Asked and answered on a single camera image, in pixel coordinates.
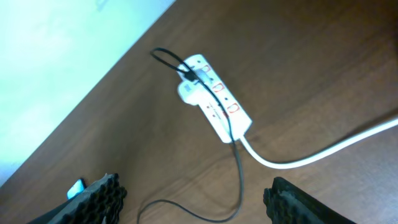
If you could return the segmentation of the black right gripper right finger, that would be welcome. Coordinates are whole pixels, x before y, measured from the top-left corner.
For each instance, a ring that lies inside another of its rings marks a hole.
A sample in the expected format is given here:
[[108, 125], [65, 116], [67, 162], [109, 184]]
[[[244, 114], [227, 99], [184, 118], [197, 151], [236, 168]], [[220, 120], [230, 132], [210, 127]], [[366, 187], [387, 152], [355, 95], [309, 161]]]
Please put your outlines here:
[[264, 189], [263, 202], [273, 224], [354, 224], [282, 177]]

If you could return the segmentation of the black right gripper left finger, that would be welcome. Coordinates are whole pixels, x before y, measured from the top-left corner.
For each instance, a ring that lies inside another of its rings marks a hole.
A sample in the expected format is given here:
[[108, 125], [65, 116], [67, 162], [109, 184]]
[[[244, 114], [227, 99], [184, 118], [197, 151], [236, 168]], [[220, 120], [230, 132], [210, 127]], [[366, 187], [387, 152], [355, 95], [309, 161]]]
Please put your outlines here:
[[118, 224], [127, 190], [119, 175], [106, 174], [80, 194], [29, 224]]

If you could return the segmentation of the blue Galaxy smartphone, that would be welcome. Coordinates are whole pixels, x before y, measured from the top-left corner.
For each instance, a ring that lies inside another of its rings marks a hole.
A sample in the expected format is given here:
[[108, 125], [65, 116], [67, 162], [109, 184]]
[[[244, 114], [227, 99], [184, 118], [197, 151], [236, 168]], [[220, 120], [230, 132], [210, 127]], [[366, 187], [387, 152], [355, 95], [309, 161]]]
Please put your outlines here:
[[78, 179], [67, 191], [67, 199], [71, 199], [86, 189], [84, 179]]

